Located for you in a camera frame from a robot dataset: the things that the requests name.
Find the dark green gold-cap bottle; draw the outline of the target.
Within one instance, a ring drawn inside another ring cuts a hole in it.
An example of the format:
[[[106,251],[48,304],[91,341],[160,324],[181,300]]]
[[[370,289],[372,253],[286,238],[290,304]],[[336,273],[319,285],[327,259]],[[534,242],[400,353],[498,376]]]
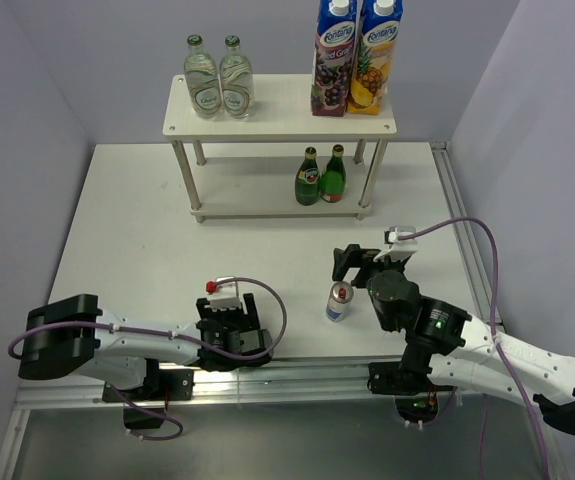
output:
[[[343,163],[344,147],[341,144],[333,146],[332,155],[319,180],[319,193],[328,203],[339,202],[346,187],[346,171]]]

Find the green Perrier labelled bottle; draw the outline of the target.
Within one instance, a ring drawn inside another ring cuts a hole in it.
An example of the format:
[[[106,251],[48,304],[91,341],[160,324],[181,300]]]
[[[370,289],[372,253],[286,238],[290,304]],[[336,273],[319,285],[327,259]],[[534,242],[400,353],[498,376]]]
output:
[[[307,147],[294,183],[295,199],[300,205],[311,206],[317,202],[319,198],[318,180],[317,151],[314,147]]]

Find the clear bottle green cap front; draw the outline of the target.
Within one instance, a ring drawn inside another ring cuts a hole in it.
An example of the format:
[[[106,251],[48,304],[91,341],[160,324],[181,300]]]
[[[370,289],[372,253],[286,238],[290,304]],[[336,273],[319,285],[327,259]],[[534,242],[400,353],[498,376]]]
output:
[[[252,65],[241,50],[238,36],[227,36],[225,47],[219,64],[223,104],[231,117],[245,118],[251,115],[254,103]]]

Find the clear bottle green cap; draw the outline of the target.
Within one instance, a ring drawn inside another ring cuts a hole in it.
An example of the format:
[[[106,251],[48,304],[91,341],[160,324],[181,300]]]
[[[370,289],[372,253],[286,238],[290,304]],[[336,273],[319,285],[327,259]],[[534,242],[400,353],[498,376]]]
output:
[[[187,45],[189,52],[183,70],[192,107],[201,118],[216,117],[222,104],[216,63],[204,49],[200,35],[189,35]]]
[[[251,115],[254,103],[252,65],[241,50],[238,36],[227,36],[225,47],[219,64],[223,104],[231,117],[245,118]]]

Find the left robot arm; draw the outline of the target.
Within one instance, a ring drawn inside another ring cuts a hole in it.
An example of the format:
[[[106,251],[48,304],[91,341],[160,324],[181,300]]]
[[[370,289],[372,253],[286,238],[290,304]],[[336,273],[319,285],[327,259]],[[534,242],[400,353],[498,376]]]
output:
[[[196,308],[195,323],[152,326],[101,309],[92,294],[36,308],[27,317],[18,375],[30,381],[85,376],[145,401],[163,391],[163,363],[230,372],[271,361],[272,338],[253,295],[200,298]]]

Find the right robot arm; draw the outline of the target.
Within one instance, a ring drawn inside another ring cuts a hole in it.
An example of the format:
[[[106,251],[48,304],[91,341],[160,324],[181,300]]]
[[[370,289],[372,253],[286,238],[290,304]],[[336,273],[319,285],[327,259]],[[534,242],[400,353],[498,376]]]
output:
[[[436,386],[488,394],[531,406],[547,425],[575,436],[575,357],[493,330],[474,314],[423,295],[405,276],[411,255],[358,244],[333,252],[333,280],[355,269],[351,284],[367,292],[381,329],[404,335],[400,360],[370,364],[369,390],[411,396]]]

